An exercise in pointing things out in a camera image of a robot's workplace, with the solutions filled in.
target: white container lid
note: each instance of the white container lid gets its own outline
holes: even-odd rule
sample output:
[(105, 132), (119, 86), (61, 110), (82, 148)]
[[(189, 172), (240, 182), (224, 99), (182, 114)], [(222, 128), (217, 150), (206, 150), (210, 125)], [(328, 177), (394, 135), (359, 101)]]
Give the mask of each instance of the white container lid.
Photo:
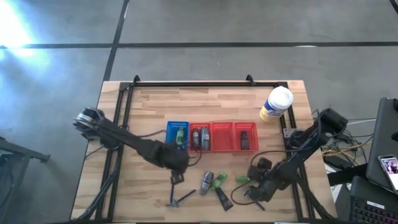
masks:
[(286, 110), (293, 103), (293, 93), (288, 88), (279, 86), (271, 91), (268, 100), (273, 107)]

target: cylindrical container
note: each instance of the cylindrical container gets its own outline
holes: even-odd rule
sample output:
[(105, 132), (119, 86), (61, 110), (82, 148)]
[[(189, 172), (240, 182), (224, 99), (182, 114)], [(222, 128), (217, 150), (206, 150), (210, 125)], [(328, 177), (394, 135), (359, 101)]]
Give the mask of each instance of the cylindrical container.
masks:
[(265, 122), (278, 120), (293, 103), (293, 93), (283, 86), (273, 89), (268, 100), (260, 110), (260, 117)]

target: concrete floor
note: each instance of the concrete floor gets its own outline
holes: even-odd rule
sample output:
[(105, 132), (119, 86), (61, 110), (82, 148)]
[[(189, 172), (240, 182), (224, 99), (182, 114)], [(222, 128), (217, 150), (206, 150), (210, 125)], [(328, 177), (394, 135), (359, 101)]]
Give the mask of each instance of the concrete floor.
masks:
[[(0, 45), (112, 43), (123, 0), (0, 1)], [(398, 41), (388, 0), (131, 0), (120, 43)], [(110, 49), (0, 49), (0, 136), (51, 154), (29, 164), (10, 223), (68, 220)], [(398, 47), (119, 49), (110, 80), (302, 79), (312, 109), (373, 118), (398, 96)], [(373, 123), (350, 126), (370, 134)]]

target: red plastic bin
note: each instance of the red plastic bin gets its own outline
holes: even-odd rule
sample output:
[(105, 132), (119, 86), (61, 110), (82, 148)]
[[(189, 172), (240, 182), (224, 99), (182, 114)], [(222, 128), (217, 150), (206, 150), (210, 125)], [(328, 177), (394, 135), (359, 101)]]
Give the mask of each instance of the red plastic bin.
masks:
[[(242, 131), (248, 133), (249, 149), (241, 149)], [(255, 152), (259, 150), (259, 141), (257, 138), (257, 128), (254, 122), (238, 122), (234, 123), (235, 151)]]
[(210, 152), (212, 148), (212, 142), (211, 142), (211, 128), (210, 128), (211, 123), (189, 123), (189, 149), (194, 150), (193, 148), (193, 139), (192, 139), (192, 131), (194, 128), (197, 128), (199, 130), (199, 133), (201, 128), (207, 128), (209, 129), (209, 135), (210, 135), (210, 148), (209, 150), (202, 150), (202, 152)]
[(222, 122), (211, 124), (211, 147), (213, 152), (234, 152), (234, 123)]

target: wooden table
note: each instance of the wooden table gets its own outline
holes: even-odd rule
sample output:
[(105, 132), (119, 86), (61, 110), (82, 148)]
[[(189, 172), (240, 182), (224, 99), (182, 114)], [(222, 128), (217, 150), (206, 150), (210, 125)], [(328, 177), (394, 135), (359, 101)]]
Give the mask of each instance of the wooden table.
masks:
[[(98, 109), (113, 119), (120, 82), (104, 82)], [(304, 82), (288, 81), (294, 94), (293, 109), (298, 128), (312, 125), (311, 109)], [(279, 122), (268, 124), (259, 116), (260, 108), (271, 92), (271, 87), (135, 87), (129, 116), (130, 131), (141, 135), (165, 129), (167, 121), (215, 122), (253, 121), (257, 124), (260, 151), (284, 150)], [(164, 141), (165, 134), (153, 136)], [(87, 153), (98, 143), (90, 143)], [(285, 157), (283, 153), (266, 154), (275, 164)], [(98, 193), (103, 175), (106, 150), (92, 154), (84, 163), (80, 184), (73, 207), (72, 218), (78, 217)], [(229, 197), (238, 186), (236, 175), (245, 175), (252, 154), (221, 153), (204, 154), (202, 160), (187, 169), (185, 182), (175, 186), (178, 199), (193, 189), (199, 189), (207, 170), (216, 175), (228, 174), (222, 189)], [(310, 188), (320, 203), (334, 216), (335, 205), (331, 196), (325, 166), (320, 151), (305, 163)], [(248, 202), (243, 190), (234, 195), (235, 200)], [(118, 194), (114, 210), (114, 222), (272, 222), (294, 221), (296, 212), (291, 187), (278, 190), (263, 212), (255, 205), (240, 206), (224, 212), (214, 191), (206, 196), (195, 193), (180, 204), (180, 208), (166, 208), (170, 197), (170, 171), (158, 168), (138, 156), (129, 147), (124, 155), (119, 178)], [(300, 198), (304, 214), (303, 193)]]

